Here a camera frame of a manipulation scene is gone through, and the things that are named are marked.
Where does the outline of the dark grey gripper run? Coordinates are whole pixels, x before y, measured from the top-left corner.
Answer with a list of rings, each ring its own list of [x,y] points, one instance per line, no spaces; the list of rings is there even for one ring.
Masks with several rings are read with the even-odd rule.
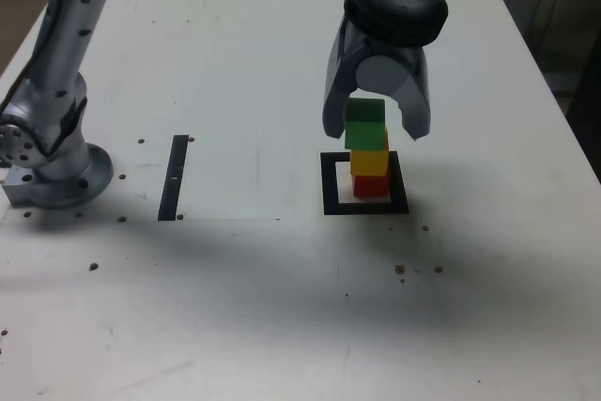
[[[367,39],[344,15],[326,71],[322,109],[325,134],[335,139],[342,136],[346,129],[347,99],[359,88],[394,100],[408,135],[413,140],[425,137],[431,125],[427,76],[422,47],[398,47]]]

